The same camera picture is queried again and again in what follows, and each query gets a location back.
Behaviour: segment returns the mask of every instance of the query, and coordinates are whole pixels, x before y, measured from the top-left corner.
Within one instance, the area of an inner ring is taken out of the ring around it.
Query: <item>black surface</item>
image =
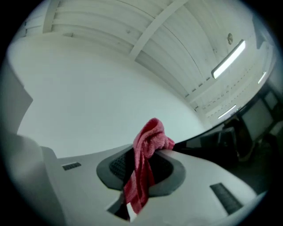
[[[81,166],[80,163],[74,162],[74,163],[71,163],[71,164],[63,165],[62,167],[63,167],[64,170],[71,170],[71,169],[79,167],[79,166]]]
[[[149,188],[149,197],[166,196],[175,191],[184,181],[186,170],[177,160],[156,151],[149,164],[155,185]],[[96,173],[100,180],[111,189],[123,190],[134,171],[132,146],[101,161]]]
[[[107,211],[124,220],[130,219],[123,193],[121,193],[119,199]]]
[[[173,165],[157,153],[154,153],[149,159],[149,165],[156,184],[169,177],[173,172]],[[134,170],[134,149],[117,157],[110,163],[109,168],[110,171],[122,180],[125,185]]]
[[[215,193],[224,209],[230,215],[243,207],[243,205],[232,195],[232,193],[222,184],[211,185],[210,188]]]

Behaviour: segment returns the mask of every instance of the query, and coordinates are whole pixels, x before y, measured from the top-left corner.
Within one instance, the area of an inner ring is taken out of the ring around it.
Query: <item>vent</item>
[[[149,164],[156,184],[168,178],[173,172],[172,163],[156,153],[149,159]],[[129,150],[112,161],[109,168],[110,171],[122,180],[125,185],[134,170],[134,149]]]
[[[230,215],[243,207],[243,205],[232,195],[232,193],[222,184],[211,185],[210,188],[215,193],[222,206]]]
[[[71,170],[71,169],[79,167],[79,166],[81,166],[81,164],[78,163],[78,162],[73,162],[73,163],[69,163],[69,164],[66,164],[66,165],[62,165],[64,170]]]

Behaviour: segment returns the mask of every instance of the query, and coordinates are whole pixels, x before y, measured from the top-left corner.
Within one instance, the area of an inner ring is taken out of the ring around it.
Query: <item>vent slot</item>
[[[229,215],[243,207],[243,205],[222,183],[211,185],[210,188],[215,193]]]
[[[66,165],[62,165],[64,170],[71,170],[71,169],[79,167],[79,166],[81,166],[81,164],[78,163],[78,162],[72,162],[72,163],[69,163],[69,164],[66,164]]]

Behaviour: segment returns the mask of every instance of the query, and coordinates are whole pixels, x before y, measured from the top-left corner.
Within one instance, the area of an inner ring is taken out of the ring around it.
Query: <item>ceiling beam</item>
[[[144,33],[140,36],[137,43],[134,45],[129,56],[135,60],[147,41],[151,38],[154,32],[164,23],[164,21],[171,16],[177,9],[183,6],[188,0],[176,0],[172,2],[166,9],[164,9],[146,28]]]
[[[55,17],[55,12],[59,3],[60,0],[50,0],[43,21],[42,33],[51,32],[52,22]]]

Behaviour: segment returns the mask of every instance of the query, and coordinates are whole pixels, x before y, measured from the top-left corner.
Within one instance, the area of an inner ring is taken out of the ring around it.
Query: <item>cloth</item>
[[[148,200],[149,187],[155,184],[148,159],[156,149],[172,150],[174,145],[174,141],[165,135],[164,126],[157,118],[149,120],[134,139],[134,172],[124,187],[124,193],[126,204],[130,203],[136,214]]]

